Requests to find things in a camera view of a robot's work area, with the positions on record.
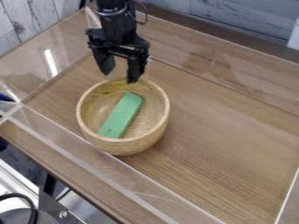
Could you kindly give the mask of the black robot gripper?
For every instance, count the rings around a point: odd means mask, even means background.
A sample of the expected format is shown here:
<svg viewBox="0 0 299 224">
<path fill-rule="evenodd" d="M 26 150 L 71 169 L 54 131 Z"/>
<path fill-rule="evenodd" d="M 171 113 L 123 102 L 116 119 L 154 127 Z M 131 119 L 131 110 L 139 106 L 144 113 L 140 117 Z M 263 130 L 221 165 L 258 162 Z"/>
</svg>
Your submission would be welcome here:
<svg viewBox="0 0 299 224">
<path fill-rule="evenodd" d="M 98 9 L 100 28 L 88 28 L 88 47 L 98 67 L 110 75 L 116 67 L 115 57 L 127 58 L 127 83 L 136 83 L 146 72 L 150 42 L 136 33 L 134 8 Z"/>
</svg>

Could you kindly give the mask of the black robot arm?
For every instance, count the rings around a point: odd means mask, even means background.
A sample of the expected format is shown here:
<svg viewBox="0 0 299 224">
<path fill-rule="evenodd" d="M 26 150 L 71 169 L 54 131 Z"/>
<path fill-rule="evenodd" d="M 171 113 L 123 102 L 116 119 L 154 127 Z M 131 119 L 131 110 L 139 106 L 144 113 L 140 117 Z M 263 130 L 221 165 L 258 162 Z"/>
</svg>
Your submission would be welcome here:
<svg viewBox="0 0 299 224">
<path fill-rule="evenodd" d="M 100 28 L 88 28 L 88 48 L 92 50 L 98 67 L 110 75 L 116 67 L 115 57 L 127 59 L 126 81 L 136 83 L 146 72 L 150 59 L 150 42 L 138 35 L 136 0 L 98 0 Z"/>
</svg>

